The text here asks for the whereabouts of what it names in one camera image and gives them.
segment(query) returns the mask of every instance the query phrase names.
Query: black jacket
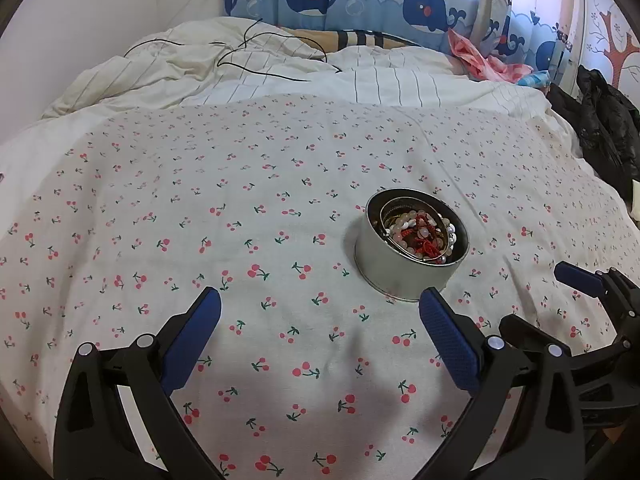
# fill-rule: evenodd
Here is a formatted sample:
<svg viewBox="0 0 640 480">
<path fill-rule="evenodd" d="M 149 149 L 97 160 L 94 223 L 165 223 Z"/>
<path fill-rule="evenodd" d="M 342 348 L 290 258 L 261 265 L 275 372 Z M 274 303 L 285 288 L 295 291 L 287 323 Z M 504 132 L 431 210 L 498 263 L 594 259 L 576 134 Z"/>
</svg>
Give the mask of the black jacket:
<svg viewBox="0 0 640 480">
<path fill-rule="evenodd" d="M 584 159 L 625 202 L 633 202 L 633 180 L 640 182 L 640 113 L 598 70 L 578 68 L 579 103 L 555 84 L 547 98 L 580 140 Z"/>
</svg>

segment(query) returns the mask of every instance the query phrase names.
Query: blue gripper pad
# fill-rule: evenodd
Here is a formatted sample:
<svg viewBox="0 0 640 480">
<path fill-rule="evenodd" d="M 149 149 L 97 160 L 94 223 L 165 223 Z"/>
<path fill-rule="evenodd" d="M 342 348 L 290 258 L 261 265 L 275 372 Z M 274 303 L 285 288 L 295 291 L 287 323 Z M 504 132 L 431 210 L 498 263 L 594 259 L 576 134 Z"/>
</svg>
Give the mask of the blue gripper pad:
<svg viewBox="0 0 640 480">
<path fill-rule="evenodd" d="M 202 349 L 220 320 L 222 300 L 215 288 L 202 295 L 194 304 L 195 310 L 164 354 L 160 385 L 165 394 L 184 387 L 191 375 Z"/>
<path fill-rule="evenodd" d="M 554 276 L 558 282 L 579 290 L 592 298 L 597 298 L 604 294 L 604 285 L 599 276 L 567 262 L 560 262 L 556 265 Z"/>
<path fill-rule="evenodd" d="M 422 324 L 440 353 L 453 382 L 461 390 L 473 395 L 480 387 L 478 356 L 456 327 L 449 314 L 449 305 L 439 294 L 427 289 L 420 295 L 418 309 Z"/>
</svg>

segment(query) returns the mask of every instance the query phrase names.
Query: pink garment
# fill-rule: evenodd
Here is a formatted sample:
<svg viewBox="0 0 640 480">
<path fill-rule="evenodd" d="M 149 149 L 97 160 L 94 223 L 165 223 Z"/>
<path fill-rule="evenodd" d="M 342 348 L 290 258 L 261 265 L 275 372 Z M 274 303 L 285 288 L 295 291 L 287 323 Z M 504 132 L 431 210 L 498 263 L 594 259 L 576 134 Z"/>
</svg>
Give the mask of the pink garment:
<svg viewBox="0 0 640 480">
<path fill-rule="evenodd" d="M 482 57 L 473 43 L 449 29 L 451 52 L 469 69 L 473 77 L 487 81 L 506 81 L 517 83 L 524 76 L 533 72 L 533 68 L 525 64 L 505 64 L 495 56 Z"/>
</svg>

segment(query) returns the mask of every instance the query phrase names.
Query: curtain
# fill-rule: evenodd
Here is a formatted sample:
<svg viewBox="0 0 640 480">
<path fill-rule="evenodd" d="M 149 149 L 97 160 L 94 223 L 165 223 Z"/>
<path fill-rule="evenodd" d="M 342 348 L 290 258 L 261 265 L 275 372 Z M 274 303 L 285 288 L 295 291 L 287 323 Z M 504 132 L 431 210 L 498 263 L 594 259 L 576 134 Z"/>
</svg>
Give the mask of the curtain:
<svg viewBox="0 0 640 480">
<path fill-rule="evenodd" d="M 290 28 L 374 30 L 449 53 L 450 28 L 484 56 L 562 76 L 578 0 L 225 0 L 230 16 Z"/>
</svg>

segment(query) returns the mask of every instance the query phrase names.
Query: silver screw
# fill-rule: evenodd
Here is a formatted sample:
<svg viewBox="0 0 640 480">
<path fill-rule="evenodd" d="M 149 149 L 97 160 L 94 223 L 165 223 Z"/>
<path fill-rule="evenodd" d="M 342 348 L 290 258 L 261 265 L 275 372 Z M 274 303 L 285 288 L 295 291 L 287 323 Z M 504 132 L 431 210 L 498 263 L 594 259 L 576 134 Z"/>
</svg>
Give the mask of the silver screw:
<svg viewBox="0 0 640 480">
<path fill-rule="evenodd" d="M 504 348 L 504 340 L 497 335 L 492 335 L 486 340 L 486 343 L 494 350 L 502 350 Z"/>
<path fill-rule="evenodd" d="M 154 343 L 154 337 L 151 334 L 143 334 L 136 339 L 136 345 L 140 348 L 148 348 Z"/>
<path fill-rule="evenodd" d="M 560 357 L 562 355 L 562 349 L 558 345 L 549 345 L 548 350 L 553 357 Z"/>
<path fill-rule="evenodd" d="M 78 353 L 80 355 L 89 355 L 91 353 L 91 350 L 93 349 L 94 349 L 94 346 L 91 343 L 82 343 L 78 347 Z"/>
</svg>

